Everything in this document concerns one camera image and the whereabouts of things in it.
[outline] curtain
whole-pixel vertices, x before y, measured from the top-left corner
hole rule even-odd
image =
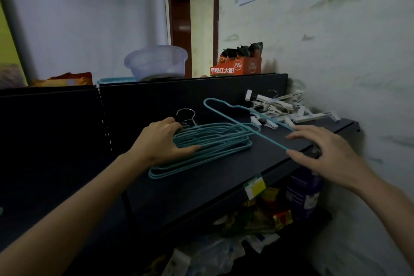
[[[168,44],[164,0],[6,0],[30,78],[132,76],[127,54]]]

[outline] doorway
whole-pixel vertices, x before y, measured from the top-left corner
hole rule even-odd
[[[168,0],[171,45],[188,53],[185,77],[210,74],[217,63],[219,0]]]

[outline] pile of white clip hangers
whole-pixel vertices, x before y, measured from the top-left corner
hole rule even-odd
[[[273,98],[263,95],[255,95],[252,90],[248,90],[246,93],[246,101],[252,102],[252,110],[263,113],[269,118],[281,123],[285,123],[291,127],[298,123],[307,122],[315,119],[330,117],[334,121],[339,121],[341,118],[334,112],[326,112],[313,114],[308,108],[306,108],[302,102],[304,100],[305,93],[298,91],[295,94],[289,94],[285,96],[275,96]],[[252,114],[250,117],[251,122],[257,126],[262,124],[266,127],[276,129],[278,126],[274,122],[264,119],[263,117]]]

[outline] price tag holder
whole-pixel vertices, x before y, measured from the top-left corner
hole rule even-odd
[[[243,185],[249,200],[262,193],[266,189],[265,181],[261,174],[257,174],[253,179]]]

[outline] yellow and red box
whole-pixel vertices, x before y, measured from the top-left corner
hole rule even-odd
[[[262,59],[245,57],[210,68],[210,76],[260,74]]]

